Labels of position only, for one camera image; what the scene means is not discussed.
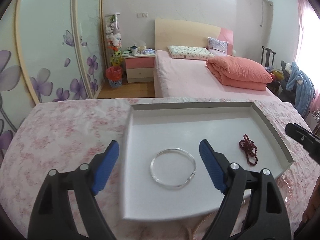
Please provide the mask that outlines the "right hand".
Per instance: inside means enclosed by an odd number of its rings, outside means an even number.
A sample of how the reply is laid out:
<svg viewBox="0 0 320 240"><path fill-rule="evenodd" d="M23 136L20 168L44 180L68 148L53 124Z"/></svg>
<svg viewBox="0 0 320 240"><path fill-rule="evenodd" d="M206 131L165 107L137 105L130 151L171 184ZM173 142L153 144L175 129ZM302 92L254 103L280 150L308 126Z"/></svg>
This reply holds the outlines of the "right hand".
<svg viewBox="0 0 320 240"><path fill-rule="evenodd" d="M319 184L317 184L313 189L307 208L303 213L303 217L300 225L305 224L308 220L310 220L315 215L316 210L319 208L319 204L320 204Z"/></svg>

